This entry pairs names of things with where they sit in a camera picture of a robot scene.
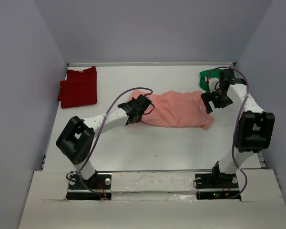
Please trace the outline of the pink t-shirt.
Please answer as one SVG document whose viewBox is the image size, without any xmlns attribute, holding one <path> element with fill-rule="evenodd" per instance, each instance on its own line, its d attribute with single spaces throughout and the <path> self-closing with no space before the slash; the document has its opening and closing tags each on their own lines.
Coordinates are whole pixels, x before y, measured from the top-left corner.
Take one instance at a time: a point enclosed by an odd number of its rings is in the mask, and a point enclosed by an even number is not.
<svg viewBox="0 0 286 229">
<path fill-rule="evenodd" d="M 147 115 L 142 117 L 141 122 L 159 127 L 199 127 L 208 130 L 214 118 L 206 112 L 201 94 L 201 91 L 152 94 L 149 99 L 154 107 L 148 107 Z"/>
</svg>

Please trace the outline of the green t-shirt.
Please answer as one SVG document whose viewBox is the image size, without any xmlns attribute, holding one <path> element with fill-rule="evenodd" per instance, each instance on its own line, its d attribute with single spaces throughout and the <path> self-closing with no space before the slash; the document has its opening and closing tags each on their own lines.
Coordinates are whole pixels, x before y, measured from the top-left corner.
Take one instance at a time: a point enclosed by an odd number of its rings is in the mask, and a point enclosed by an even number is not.
<svg viewBox="0 0 286 229">
<path fill-rule="evenodd" d="M 219 78 L 221 69 L 215 69 L 215 70 L 204 70 L 202 72 L 199 73 L 200 75 L 200 82 L 199 82 L 199 86 L 201 89 L 203 89 L 204 91 L 208 92 L 209 91 L 209 84 L 207 83 L 207 76 L 208 79 L 211 78 Z"/>
</svg>

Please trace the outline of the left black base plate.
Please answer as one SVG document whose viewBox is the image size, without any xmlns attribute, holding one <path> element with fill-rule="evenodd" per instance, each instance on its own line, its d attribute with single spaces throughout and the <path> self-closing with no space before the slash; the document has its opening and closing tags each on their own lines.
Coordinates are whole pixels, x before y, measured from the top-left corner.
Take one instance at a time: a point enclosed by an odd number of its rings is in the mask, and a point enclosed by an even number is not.
<svg viewBox="0 0 286 229">
<path fill-rule="evenodd" d="M 81 182 L 78 174 L 69 172 L 66 175 L 68 180 L 68 188 L 66 192 L 67 200 L 111 200 L 111 173 L 99 173 L 93 182 L 85 181 L 85 185 Z"/>
</svg>

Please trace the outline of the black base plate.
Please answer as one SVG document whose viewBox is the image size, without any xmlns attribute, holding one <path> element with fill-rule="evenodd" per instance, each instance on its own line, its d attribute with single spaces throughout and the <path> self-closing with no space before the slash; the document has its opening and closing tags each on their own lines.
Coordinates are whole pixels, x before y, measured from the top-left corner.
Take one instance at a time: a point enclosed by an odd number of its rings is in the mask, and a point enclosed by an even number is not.
<svg viewBox="0 0 286 229">
<path fill-rule="evenodd" d="M 66 175 L 68 180 L 68 188 L 66 192 L 67 200 L 111 200 L 111 173 L 99 173 L 93 182 L 85 181 L 85 185 L 81 182 L 78 174 L 69 172 Z"/>
<path fill-rule="evenodd" d="M 197 200 L 241 199 L 235 174 L 214 177 L 212 173 L 195 174 L 193 186 Z"/>
</svg>

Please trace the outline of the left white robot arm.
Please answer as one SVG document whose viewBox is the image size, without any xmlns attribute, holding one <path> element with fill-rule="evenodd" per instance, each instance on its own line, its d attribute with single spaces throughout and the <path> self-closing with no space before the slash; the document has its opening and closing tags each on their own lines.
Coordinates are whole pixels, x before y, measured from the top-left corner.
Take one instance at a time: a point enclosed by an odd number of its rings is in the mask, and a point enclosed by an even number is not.
<svg viewBox="0 0 286 229">
<path fill-rule="evenodd" d="M 79 176 L 83 187 L 91 189 L 97 182 L 97 170 L 90 162 L 92 152 L 101 134 L 117 127 L 141 121 L 146 110 L 154 107 L 146 95 L 139 95 L 130 101 L 111 106 L 104 114 L 81 119 L 72 117 L 59 135 L 56 146 L 69 159 Z"/>
</svg>

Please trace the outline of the white cardboard front cover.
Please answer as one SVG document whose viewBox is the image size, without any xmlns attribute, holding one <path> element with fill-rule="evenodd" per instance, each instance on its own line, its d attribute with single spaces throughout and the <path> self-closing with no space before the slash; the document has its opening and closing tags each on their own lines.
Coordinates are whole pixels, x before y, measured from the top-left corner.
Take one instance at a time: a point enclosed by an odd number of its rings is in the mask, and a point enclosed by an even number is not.
<svg viewBox="0 0 286 229">
<path fill-rule="evenodd" d="M 286 229 L 272 170 L 248 170 L 241 199 L 197 200 L 193 172 L 112 174 L 112 198 L 68 200 L 66 171 L 37 171 L 21 229 Z"/>
</svg>

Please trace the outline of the red folded t-shirt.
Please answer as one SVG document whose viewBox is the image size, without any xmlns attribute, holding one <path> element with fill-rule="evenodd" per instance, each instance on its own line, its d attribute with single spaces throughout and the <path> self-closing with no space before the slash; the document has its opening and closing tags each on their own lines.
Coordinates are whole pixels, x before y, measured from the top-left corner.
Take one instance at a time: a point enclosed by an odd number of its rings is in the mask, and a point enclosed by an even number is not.
<svg viewBox="0 0 286 229">
<path fill-rule="evenodd" d="M 57 98 L 61 108 L 74 108 L 97 103 L 97 71 L 96 67 L 85 70 L 67 70 L 66 79 L 60 81 Z"/>
</svg>

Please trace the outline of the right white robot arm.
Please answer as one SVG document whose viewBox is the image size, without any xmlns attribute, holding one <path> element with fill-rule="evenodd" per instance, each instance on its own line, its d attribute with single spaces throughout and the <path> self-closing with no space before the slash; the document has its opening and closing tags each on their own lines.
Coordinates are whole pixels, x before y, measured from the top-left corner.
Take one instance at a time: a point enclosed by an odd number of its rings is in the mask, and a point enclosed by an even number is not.
<svg viewBox="0 0 286 229">
<path fill-rule="evenodd" d="M 215 187 L 232 182 L 237 170 L 253 154 L 267 149 L 270 145 L 275 123 L 273 113 L 266 112 L 249 92 L 245 76 L 236 78 L 236 69 L 228 66 L 217 67 L 218 78 L 206 77 L 209 91 L 201 95 L 206 112 L 214 108 L 223 109 L 237 105 L 238 115 L 235 122 L 231 150 L 212 168 L 210 182 Z"/>
</svg>

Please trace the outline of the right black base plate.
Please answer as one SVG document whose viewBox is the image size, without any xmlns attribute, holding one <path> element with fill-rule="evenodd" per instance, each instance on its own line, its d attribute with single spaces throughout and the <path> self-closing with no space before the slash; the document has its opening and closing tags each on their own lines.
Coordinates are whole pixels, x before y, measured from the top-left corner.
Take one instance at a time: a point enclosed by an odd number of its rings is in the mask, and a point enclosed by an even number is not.
<svg viewBox="0 0 286 229">
<path fill-rule="evenodd" d="M 214 177 L 212 173 L 195 174 L 193 186 L 197 200 L 241 199 L 235 174 Z"/>
</svg>

